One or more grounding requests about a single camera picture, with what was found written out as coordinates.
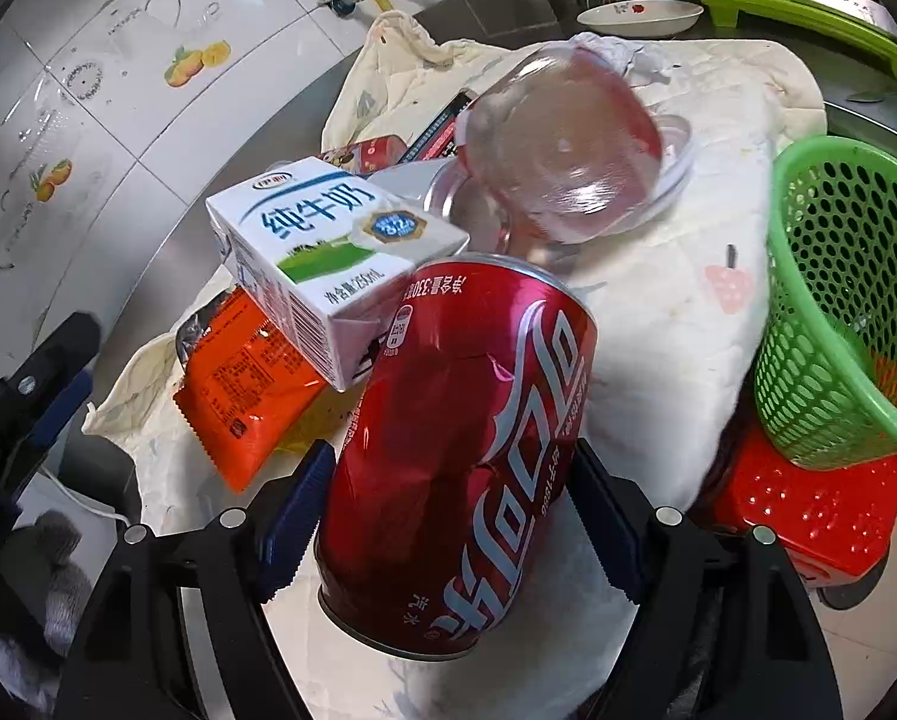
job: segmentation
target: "can rim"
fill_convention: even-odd
[[[471,652],[472,647],[474,647],[478,642],[476,641],[471,647],[466,650],[461,650],[459,653],[452,653],[451,655],[425,655],[422,653],[412,653],[407,650],[399,650],[397,647],[389,647],[387,644],[382,644],[379,641],[375,641],[373,638],[369,638],[364,634],[359,634],[354,628],[351,628],[349,625],[341,621],[338,615],[331,610],[328,606],[328,602],[325,600],[325,589],[323,587],[319,587],[319,605],[322,607],[322,611],[325,613],[325,616],[331,620],[335,625],[337,625],[343,632],[348,634],[356,641],[360,641],[367,647],[371,647],[373,650],[379,650],[386,655],[394,655],[396,658],[404,658],[407,661],[427,661],[427,662],[444,662],[444,661],[454,661],[455,659],[462,658],[463,656],[469,654]]]
[[[525,260],[519,260],[517,257],[512,257],[508,254],[489,254],[488,252],[470,251],[465,254],[458,254],[454,257],[442,257],[437,260],[432,260],[421,267],[427,268],[427,266],[430,265],[443,265],[445,263],[456,262],[495,265],[498,266],[498,268],[504,268],[506,271],[515,271],[517,274],[532,276],[533,278],[538,279],[538,281],[543,281],[549,287],[554,287],[556,290],[578,303],[589,319],[591,319],[592,324],[596,327],[598,326],[598,322],[595,319],[594,314],[591,313],[591,309],[589,309],[589,306],[586,305],[584,300],[575,293],[575,290],[572,290],[569,285],[565,284],[565,282],[557,278],[557,276],[550,274],[550,272],[546,271],[541,266]]]

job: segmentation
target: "red plastic container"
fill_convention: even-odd
[[[885,556],[897,518],[897,455],[833,471],[789,463],[752,420],[709,514],[768,525],[809,587],[858,581]]]
[[[517,260],[416,273],[317,538],[332,620],[426,661],[461,656],[501,621],[565,486],[595,338],[584,306]]]

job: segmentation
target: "tile floor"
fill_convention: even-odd
[[[897,522],[888,567],[872,595],[850,611],[830,610],[817,596],[813,603],[829,642],[845,720],[864,720],[897,677]]]

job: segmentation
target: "white plate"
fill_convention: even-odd
[[[656,38],[684,32],[704,11],[694,2],[628,0],[586,10],[578,23],[604,35]]]

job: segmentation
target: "red stool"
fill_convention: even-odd
[[[757,419],[744,427],[704,518],[733,531],[768,525],[809,587],[858,581],[888,551],[897,518],[897,455],[806,471],[778,453]]]

